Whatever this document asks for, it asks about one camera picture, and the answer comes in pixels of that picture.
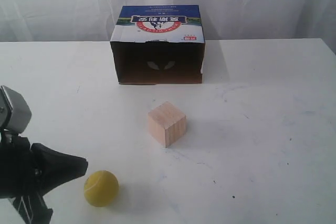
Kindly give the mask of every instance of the cardboard box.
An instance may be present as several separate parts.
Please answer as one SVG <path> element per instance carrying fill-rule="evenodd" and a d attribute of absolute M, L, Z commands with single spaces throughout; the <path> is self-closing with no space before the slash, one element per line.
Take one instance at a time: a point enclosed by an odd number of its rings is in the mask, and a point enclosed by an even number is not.
<path fill-rule="evenodd" d="M 120 84 L 202 83 L 198 5 L 123 6 L 110 44 Z"/>

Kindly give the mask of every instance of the white table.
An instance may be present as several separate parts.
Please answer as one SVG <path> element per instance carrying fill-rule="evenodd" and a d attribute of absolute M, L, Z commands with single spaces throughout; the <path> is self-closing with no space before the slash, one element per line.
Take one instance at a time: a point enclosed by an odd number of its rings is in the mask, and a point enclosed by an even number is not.
<path fill-rule="evenodd" d="M 208 41 L 204 84 L 120 86 L 108 42 L 0 43 L 30 141 L 87 158 L 46 195 L 51 223 L 336 223 L 336 56 L 320 39 Z M 146 114 L 170 101 L 187 134 L 164 149 Z M 113 172 L 107 208 L 83 197 Z M 1 223 L 23 223 L 7 200 Z"/>

